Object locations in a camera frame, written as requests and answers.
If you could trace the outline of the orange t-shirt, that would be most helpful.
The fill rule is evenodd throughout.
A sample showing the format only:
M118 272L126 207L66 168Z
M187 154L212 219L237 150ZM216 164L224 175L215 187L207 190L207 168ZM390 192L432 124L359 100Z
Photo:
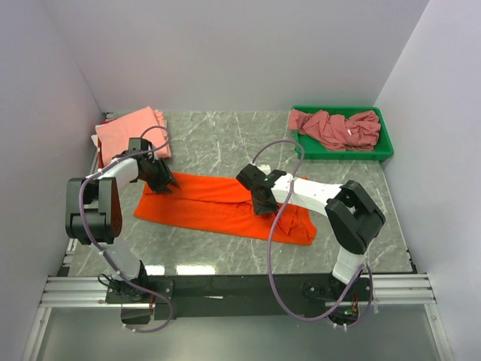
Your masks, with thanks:
M268 240L274 214L256 215L249 191L234 178L174 173L171 193L144 187L134 216L185 229Z

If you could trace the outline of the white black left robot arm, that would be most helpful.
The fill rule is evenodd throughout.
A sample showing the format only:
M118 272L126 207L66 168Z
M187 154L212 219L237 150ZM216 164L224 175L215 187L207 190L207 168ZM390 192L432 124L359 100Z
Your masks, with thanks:
M97 251L108 264L112 278L125 282L123 292L133 302L150 293L144 264L121 237L123 215L119 190L137 181L156 194L169 194L179 184L156 148L145 138L132 138L128 149L109 165L87 177L67 183L65 230L70 238Z

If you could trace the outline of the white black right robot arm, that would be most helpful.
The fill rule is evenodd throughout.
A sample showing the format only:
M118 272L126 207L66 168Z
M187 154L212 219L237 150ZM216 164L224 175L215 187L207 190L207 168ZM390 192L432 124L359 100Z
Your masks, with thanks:
M340 245L330 291L336 299L348 299L356 291L355 273L386 222L364 187L353 180L345 184L323 184L281 170L265 174L253 164L246 165L236 179L250 192L255 214L275 216L268 236L270 241L288 205L328 218Z

